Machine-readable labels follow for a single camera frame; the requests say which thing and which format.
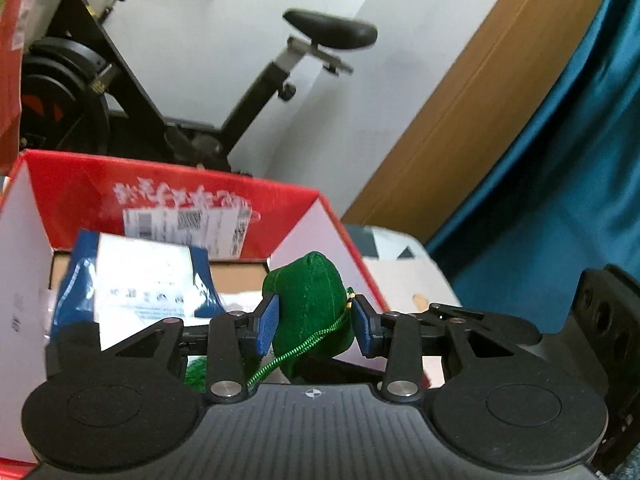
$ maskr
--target bike seat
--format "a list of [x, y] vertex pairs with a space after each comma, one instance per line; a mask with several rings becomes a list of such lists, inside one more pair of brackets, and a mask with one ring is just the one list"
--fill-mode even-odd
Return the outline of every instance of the bike seat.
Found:
[[363, 48], [373, 45], [378, 38], [375, 25], [359, 20], [302, 9], [289, 9], [282, 17], [312, 43], [336, 50]]

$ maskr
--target barcode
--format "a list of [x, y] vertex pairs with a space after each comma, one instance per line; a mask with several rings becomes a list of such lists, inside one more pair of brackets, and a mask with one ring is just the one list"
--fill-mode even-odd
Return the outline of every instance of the barcode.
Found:
[[238, 220], [246, 220], [251, 216], [251, 209], [241, 209], [238, 213]]
[[151, 213], [139, 213], [138, 226], [140, 238], [144, 238], [145, 240], [151, 240], [153, 238]]
[[199, 229], [202, 211], [178, 211], [178, 231]]
[[244, 235], [246, 234], [246, 228], [249, 225], [249, 218], [251, 217], [250, 209], [241, 209], [238, 213], [238, 221], [236, 222], [236, 228], [234, 230], [234, 236], [231, 240], [231, 257], [239, 258], [242, 251], [242, 245], [244, 244]]

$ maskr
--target green string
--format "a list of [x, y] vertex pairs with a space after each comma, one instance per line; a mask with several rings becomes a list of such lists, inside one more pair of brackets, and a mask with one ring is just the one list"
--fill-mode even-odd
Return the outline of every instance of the green string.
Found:
[[278, 368], [284, 361], [308, 352], [329, 334], [340, 330], [344, 323], [349, 319], [351, 311], [351, 300], [355, 296], [355, 293], [351, 287], [347, 289], [347, 294], [349, 297], [347, 306], [342, 311], [342, 314], [340, 314], [340, 317], [338, 319], [336, 319], [329, 327], [314, 332], [303, 343], [289, 350], [286, 354], [276, 357], [270, 363], [265, 364], [246, 382], [246, 387], [248, 389], [251, 389], [254, 386], [257, 386], [259, 382], [261, 382], [266, 376], [268, 376], [271, 372]]

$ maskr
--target exercise bike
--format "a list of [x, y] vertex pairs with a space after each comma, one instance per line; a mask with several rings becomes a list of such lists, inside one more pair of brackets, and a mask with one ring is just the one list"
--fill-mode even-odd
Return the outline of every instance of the exercise bike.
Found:
[[[228, 154], [267, 102], [289, 101], [287, 82], [305, 56], [333, 75], [353, 68], [323, 48], [373, 45], [375, 26], [319, 12], [289, 9], [284, 19], [308, 37], [290, 36], [280, 55], [255, 79], [220, 128], [164, 117], [103, 27], [111, 0], [97, 16], [86, 0], [61, 0], [44, 38], [22, 64], [20, 147], [97, 153], [230, 171]], [[109, 110], [110, 94], [123, 112]]]

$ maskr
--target green plush toy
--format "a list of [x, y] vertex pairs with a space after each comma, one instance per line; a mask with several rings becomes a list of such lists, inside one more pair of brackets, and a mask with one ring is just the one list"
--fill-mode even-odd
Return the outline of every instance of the green plush toy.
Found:
[[[280, 297], [280, 323], [273, 338], [276, 357], [302, 344], [309, 336], [327, 328], [344, 312], [347, 295], [334, 264], [322, 253], [312, 252], [289, 265], [272, 270], [264, 279], [262, 293]], [[333, 357], [353, 342], [351, 323], [330, 334], [311, 352]], [[280, 365], [292, 379], [295, 358]]]

